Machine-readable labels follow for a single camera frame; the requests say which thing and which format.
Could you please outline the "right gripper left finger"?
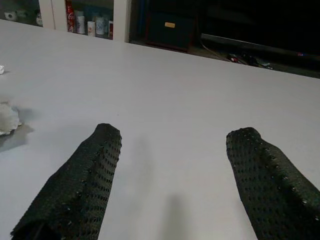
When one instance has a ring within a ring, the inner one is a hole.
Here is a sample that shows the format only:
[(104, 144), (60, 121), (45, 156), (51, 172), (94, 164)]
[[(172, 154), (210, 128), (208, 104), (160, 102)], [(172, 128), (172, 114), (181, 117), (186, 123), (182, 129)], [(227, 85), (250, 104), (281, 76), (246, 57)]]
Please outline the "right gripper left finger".
[(120, 131), (98, 124), (48, 178), (11, 231), (12, 239), (98, 239), (121, 147)]

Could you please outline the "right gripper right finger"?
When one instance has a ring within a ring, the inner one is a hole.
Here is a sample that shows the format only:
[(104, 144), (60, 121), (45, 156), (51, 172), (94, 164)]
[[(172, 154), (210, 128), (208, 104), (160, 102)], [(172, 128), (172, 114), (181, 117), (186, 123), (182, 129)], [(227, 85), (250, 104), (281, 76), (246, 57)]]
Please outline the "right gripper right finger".
[(253, 127), (226, 136), (240, 200), (259, 240), (318, 240), (320, 191)]

